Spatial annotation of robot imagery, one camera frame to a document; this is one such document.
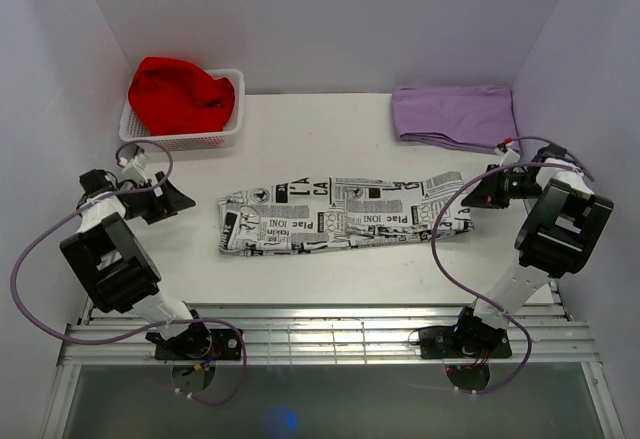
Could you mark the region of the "newspaper print trousers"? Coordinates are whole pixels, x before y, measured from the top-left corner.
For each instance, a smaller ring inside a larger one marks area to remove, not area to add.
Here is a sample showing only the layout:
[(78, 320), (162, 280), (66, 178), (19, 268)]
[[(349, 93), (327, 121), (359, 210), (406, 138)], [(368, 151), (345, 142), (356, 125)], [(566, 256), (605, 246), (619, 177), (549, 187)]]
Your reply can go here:
[(241, 256), (298, 255), (405, 245), (473, 230), (454, 194), (459, 172), (423, 181), (304, 177), (218, 201), (219, 249)]

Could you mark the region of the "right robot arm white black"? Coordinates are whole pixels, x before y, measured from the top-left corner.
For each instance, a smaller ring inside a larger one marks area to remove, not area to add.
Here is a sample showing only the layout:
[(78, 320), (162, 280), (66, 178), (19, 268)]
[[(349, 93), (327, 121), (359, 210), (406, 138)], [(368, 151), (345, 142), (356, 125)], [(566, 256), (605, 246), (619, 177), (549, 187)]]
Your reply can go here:
[(463, 356), (488, 357), (507, 348), (507, 316), (523, 306), (542, 286), (566, 274), (576, 274), (588, 262), (613, 212), (612, 200), (585, 183), (578, 161), (561, 146), (538, 150), (529, 166), (517, 166), (508, 145), (498, 147), (501, 162), (465, 196), (468, 208), (505, 209), (514, 199), (535, 204), (519, 230), (515, 256), (486, 294), (460, 313), (451, 344)]

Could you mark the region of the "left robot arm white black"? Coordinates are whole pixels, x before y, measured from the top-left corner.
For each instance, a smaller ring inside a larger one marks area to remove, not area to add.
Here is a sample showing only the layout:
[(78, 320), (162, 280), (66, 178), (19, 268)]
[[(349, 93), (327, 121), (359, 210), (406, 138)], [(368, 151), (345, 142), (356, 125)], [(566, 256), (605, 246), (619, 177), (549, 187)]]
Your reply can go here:
[(196, 206), (162, 172), (160, 192), (146, 192), (147, 180), (117, 196), (118, 184), (105, 170), (80, 176), (84, 191), (78, 207), (81, 224), (60, 243), (60, 250), (97, 308), (105, 313), (134, 313), (157, 330), (147, 340), (180, 359), (204, 359), (213, 352), (213, 337), (197, 313), (160, 288), (161, 274), (130, 227), (129, 219), (155, 224)]

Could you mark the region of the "folded purple trousers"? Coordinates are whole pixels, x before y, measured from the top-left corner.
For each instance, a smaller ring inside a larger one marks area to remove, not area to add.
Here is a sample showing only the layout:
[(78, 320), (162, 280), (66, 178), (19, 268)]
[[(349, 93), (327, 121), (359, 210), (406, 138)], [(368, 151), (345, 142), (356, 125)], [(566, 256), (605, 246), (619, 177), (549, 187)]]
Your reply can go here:
[(491, 154), (517, 135), (512, 93), (502, 85), (400, 86), (391, 95), (397, 138)]

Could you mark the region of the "red trousers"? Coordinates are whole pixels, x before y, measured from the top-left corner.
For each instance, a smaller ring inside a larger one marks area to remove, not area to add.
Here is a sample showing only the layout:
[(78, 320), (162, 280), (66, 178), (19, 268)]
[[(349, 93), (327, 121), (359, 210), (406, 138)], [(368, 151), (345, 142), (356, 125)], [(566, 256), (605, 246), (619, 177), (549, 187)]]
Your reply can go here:
[(192, 63), (147, 57), (128, 101), (153, 136), (218, 133), (232, 117), (236, 91), (229, 79), (215, 79)]

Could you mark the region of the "white plastic basket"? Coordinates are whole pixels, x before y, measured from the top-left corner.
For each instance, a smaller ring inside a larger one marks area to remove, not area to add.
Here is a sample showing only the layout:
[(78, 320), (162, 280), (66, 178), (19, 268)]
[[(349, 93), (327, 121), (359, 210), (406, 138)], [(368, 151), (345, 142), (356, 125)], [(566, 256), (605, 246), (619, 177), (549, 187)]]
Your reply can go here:
[(221, 132), (152, 136), (131, 108), (129, 101), (125, 100), (119, 121), (119, 138), (124, 142), (141, 142), (143, 139), (149, 139), (170, 151), (233, 147), (244, 123), (246, 92), (244, 74), (237, 69), (208, 69), (206, 73), (214, 79), (226, 78), (234, 87), (234, 108)]

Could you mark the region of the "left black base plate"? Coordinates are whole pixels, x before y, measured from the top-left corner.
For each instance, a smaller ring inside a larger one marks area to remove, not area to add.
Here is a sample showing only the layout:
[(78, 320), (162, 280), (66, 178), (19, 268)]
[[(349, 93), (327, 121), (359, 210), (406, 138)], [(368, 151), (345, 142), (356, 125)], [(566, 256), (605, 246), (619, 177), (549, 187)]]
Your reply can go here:
[(165, 340), (159, 333), (149, 332), (145, 339), (155, 346), (153, 357), (165, 361), (238, 361), (242, 358), (240, 337), (228, 328), (206, 329), (192, 324), (178, 336)]

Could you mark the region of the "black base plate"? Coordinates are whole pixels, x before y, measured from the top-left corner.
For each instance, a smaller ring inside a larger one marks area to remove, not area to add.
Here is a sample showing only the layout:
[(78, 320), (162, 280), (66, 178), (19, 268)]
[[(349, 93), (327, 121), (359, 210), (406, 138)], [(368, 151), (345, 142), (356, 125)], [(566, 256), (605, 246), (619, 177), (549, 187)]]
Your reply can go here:
[(149, 332), (145, 339), (155, 346), (153, 357), (165, 361), (238, 361), (242, 358), (240, 337), (228, 328), (206, 329), (192, 324), (178, 336), (165, 340), (159, 333)]
[(429, 326), (419, 330), (422, 359), (507, 359), (512, 349), (506, 331), (463, 331), (460, 326)]

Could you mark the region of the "aluminium rail frame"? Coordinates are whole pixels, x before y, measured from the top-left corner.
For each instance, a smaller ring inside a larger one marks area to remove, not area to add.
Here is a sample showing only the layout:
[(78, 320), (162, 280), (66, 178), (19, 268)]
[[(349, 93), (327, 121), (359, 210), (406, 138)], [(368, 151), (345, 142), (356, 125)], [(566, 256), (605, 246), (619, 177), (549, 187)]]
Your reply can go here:
[[(417, 364), (417, 329), (455, 322), (459, 305), (223, 305), (199, 304), (206, 317), (241, 329), (248, 362), (265, 365)], [(526, 352), (531, 363), (597, 362), (600, 354), (584, 322), (569, 320), (558, 304), (526, 305), (517, 317), (520, 328), (508, 330), (517, 364)], [(141, 334), (115, 344), (104, 339), (143, 326), (134, 315), (105, 314), (90, 309), (69, 335), (85, 345), (63, 345), (61, 365), (150, 365), (154, 347)]]

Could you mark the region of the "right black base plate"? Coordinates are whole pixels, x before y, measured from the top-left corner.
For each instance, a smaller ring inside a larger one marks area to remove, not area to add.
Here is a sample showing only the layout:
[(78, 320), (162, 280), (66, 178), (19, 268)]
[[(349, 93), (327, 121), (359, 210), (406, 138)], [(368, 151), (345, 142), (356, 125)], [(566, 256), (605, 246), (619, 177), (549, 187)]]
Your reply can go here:
[(460, 326), (429, 326), (419, 330), (422, 359), (507, 359), (512, 349), (506, 331), (463, 331)]

